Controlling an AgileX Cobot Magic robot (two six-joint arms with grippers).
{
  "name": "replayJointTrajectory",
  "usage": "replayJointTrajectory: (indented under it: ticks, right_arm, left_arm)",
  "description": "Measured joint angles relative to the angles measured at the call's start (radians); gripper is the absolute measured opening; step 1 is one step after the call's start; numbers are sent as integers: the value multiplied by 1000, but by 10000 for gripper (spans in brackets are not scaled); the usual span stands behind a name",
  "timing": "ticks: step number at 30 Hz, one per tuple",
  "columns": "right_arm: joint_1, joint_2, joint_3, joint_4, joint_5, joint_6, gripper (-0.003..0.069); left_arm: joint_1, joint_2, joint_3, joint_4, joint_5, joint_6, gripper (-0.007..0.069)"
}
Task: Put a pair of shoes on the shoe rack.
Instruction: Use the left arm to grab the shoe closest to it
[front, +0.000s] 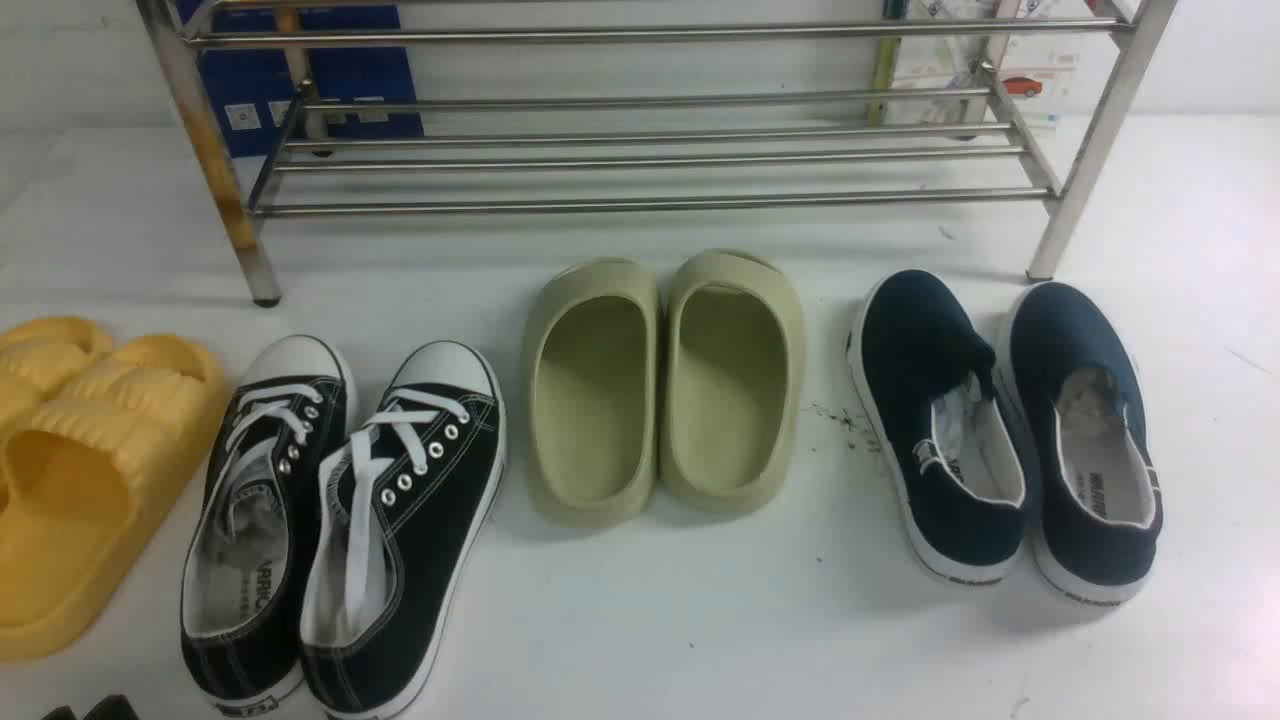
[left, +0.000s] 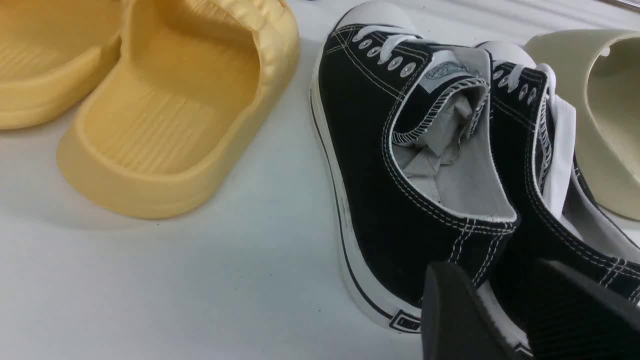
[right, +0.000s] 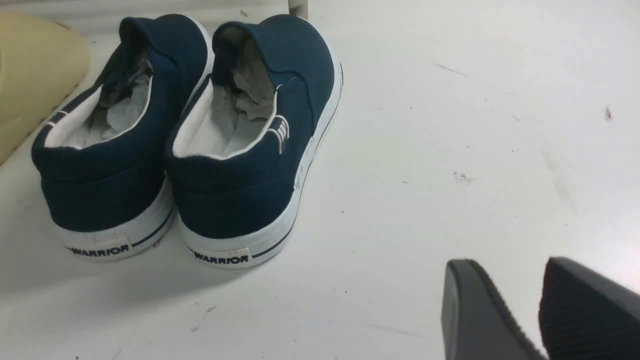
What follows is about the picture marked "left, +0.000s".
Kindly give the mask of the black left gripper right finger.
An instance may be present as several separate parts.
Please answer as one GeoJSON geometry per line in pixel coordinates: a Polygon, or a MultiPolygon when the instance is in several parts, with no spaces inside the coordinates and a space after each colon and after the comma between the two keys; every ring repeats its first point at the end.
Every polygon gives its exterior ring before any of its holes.
{"type": "Polygon", "coordinates": [[[537,260],[527,299],[537,360],[637,360],[639,307],[556,260],[537,260]]]}

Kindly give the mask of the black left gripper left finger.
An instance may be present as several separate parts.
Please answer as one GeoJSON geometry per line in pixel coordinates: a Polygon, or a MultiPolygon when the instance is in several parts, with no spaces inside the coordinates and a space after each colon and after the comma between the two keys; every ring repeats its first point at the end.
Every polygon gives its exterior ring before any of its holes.
{"type": "Polygon", "coordinates": [[[426,269],[421,314],[425,360],[521,360],[466,273],[450,262],[426,269]]]}

